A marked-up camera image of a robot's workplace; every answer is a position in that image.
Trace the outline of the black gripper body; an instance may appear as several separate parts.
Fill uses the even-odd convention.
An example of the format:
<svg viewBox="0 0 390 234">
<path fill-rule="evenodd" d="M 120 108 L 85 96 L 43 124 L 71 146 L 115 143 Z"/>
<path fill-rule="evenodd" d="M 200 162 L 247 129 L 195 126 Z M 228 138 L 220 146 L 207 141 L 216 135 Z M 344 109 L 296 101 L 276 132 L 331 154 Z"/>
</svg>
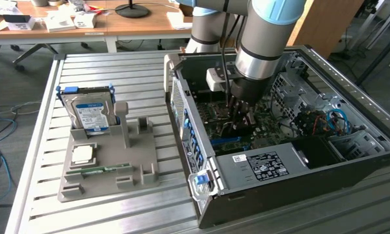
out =
<svg viewBox="0 0 390 234">
<path fill-rule="evenodd" d="M 237 102 L 247 103 L 253 107 L 261 100 L 265 90 L 268 89 L 271 78 L 267 79 L 249 79 L 239 78 L 233 81 L 231 86 L 231 105 L 236 105 Z"/>
</svg>

